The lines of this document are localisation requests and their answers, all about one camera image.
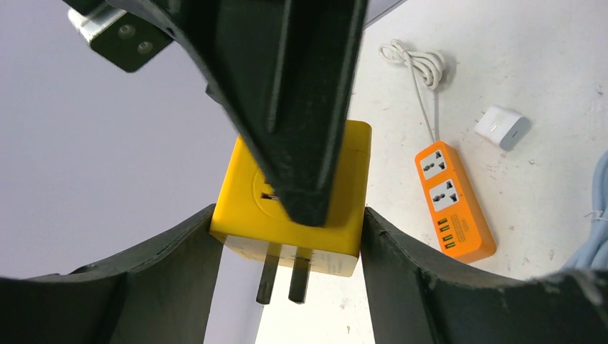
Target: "white power adapter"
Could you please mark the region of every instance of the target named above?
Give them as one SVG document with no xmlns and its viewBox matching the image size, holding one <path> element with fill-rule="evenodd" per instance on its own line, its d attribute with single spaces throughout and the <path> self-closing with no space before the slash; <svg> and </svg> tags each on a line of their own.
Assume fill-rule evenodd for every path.
<svg viewBox="0 0 608 344">
<path fill-rule="evenodd" d="M 477 123 L 475 132 L 503 150 L 510 151 L 531 126 L 528 118 L 494 105 Z"/>
</svg>

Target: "power strip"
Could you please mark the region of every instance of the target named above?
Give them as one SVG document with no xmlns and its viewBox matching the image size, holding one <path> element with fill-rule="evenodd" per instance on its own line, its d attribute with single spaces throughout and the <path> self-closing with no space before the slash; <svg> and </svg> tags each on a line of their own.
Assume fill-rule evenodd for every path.
<svg viewBox="0 0 608 344">
<path fill-rule="evenodd" d="M 463 263 L 496 252 L 496 243 L 458 152 L 442 141 L 415 158 L 441 251 Z"/>
</svg>

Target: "socket outlet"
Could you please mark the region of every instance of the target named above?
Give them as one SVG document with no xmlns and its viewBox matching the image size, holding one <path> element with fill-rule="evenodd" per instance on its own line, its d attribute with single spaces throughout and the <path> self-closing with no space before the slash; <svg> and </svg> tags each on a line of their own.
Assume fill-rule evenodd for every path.
<svg viewBox="0 0 608 344">
<path fill-rule="evenodd" d="M 435 177 L 437 174 L 445 171 L 445 157 L 441 150 L 436 150 L 433 154 L 427 156 L 420 161 L 420 168 L 425 180 Z"/>
<path fill-rule="evenodd" d="M 429 195 L 431 196 L 433 209 L 436 213 L 446 209 L 449 206 L 453 206 L 460 200 L 458 197 L 458 192 L 456 191 L 456 186 L 452 179 L 448 179 L 430 189 Z"/>
</svg>

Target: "metal prong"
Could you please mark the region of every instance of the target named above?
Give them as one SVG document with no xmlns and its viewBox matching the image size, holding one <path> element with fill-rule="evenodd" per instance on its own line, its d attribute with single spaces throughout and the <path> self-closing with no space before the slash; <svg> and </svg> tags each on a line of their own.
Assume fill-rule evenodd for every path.
<svg viewBox="0 0 608 344">
<path fill-rule="evenodd" d="M 289 300 L 299 305 L 304 303 L 309 273 L 310 260 L 296 257 L 293 262 L 293 273 L 291 274 L 291 285 L 289 286 Z"/>
<path fill-rule="evenodd" d="M 257 303 L 261 305 L 268 305 L 270 303 L 278 266 L 279 257 L 271 255 L 266 256 L 264 269 L 262 270 L 262 278 L 260 278 L 260 287 L 257 288 L 257 297 L 255 298 Z"/>
</svg>

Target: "power adapter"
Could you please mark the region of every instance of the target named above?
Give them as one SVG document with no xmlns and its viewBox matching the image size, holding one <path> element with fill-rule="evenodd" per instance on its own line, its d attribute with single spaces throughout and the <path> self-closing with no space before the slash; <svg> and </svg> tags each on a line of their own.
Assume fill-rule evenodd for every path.
<svg viewBox="0 0 608 344">
<path fill-rule="evenodd" d="M 257 301 L 270 302 L 277 266 L 292 267 L 289 299 L 304 303 L 310 271 L 348 277 L 361 249 L 371 126 L 347 120 L 326 224 L 291 221 L 239 137 L 209 232 L 241 257 L 264 262 Z"/>
</svg>

